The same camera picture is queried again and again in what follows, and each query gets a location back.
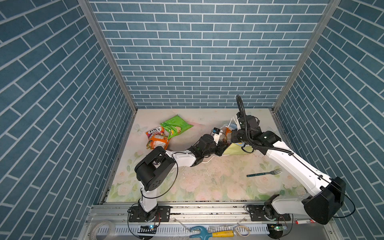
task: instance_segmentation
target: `floral tabletop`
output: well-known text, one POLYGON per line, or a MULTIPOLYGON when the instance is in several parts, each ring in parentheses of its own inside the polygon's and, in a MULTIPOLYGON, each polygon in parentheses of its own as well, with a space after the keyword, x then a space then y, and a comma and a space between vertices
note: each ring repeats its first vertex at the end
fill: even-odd
MULTIPOLYGON (((107 202, 136 202, 140 198, 139 182, 134 168, 150 150, 146 149, 146 131, 178 114, 193 127, 170 140, 168 150, 182 151, 193 145, 200 136, 213 127, 228 124, 236 109, 140 109, 129 135, 107 202)), ((268 109, 247 109, 260 119, 262 131, 277 127, 268 109)), ((246 177, 247 174, 269 172, 281 168, 275 161, 259 151, 252 154, 214 156, 195 167, 180 167, 171 190, 158 201, 215 201, 266 200, 271 195, 302 195, 304 187, 286 170, 277 175, 246 177)), ((157 188, 158 195, 165 192, 176 176, 173 168, 157 188)))

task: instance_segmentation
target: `snack bag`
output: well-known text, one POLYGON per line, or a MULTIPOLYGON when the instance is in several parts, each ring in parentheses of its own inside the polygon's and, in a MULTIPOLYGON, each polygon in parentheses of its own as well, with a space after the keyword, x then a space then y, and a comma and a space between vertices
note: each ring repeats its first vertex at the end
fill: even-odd
POLYGON ((169 140, 167 136, 162 136, 160 134, 153 134, 150 136, 147 143, 147 149, 155 149, 155 147, 162 146, 164 150, 167 149, 169 140))
POLYGON ((168 139, 171 139, 174 136, 177 136, 183 133, 185 130, 193 127, 186 123, 181 117, 178 115, 173 118, 168 119, 167 121, 160 124, 160 126, 164 127, 165 130, 169 132, 168 139))
POLYGON ((154 128, 152 130, 149 130, 148 132, 146 132, 145 134, 147 134, 147 137, 148 139, 152 136, 152 135, 164 135, 164 128, 163 127, 157 127, 157 128, 154 128))

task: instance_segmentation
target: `fork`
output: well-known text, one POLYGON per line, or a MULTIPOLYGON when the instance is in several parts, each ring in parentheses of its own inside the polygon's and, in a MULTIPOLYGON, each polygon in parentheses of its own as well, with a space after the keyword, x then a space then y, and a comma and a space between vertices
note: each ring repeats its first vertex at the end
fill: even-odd
POLYGON ((273 170, 270 172, 261 172, 261 173, 249 174, 249 175, 247 175, 247 177, 261 176, 261 175, 266 175, 266 174, 276 175, 276 174, 279 174, 282 172, 283 172, 283 170, 281 168, 279 168, 279 169, 276 169, 276 170, 273 170))

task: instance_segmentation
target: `brick pattern wallpaper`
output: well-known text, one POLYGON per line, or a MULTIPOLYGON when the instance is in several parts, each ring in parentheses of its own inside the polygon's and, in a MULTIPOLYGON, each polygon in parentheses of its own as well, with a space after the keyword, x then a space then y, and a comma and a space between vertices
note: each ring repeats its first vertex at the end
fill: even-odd
POLYGON ((335 218, 344 239, 383 239, 383 12, 381 0, 342 0, 278 110, 294 149, 347 182, 357 211, 335 218))
POLYGON ((0 239, 78 237, 131 114, 77 0, 0 1, 0 239))
POLYGON ((91 0, 138 108, 270 108, 328 0, 91 0))

